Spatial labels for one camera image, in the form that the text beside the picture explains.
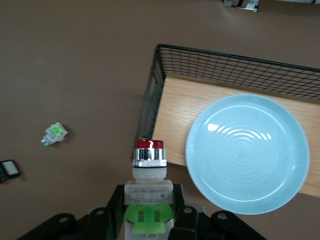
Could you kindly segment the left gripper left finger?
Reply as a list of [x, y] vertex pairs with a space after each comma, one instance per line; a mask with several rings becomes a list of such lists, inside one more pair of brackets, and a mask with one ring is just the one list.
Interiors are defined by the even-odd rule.
[[116, 240], [124, 221], [124, 188], [117, 185], [107, 205], [82, 218], [59, 213], [19, 237], [20, 240]]

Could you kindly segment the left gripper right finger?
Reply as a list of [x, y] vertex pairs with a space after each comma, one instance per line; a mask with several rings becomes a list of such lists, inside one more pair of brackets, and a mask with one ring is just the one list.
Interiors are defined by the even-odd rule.
[[221, 210], [206, 215], [201, 205], [187, 204], [181, 184], [173, 185], [175, 221], [173, 240], [264, 240], [265, 237], [234, 213]]

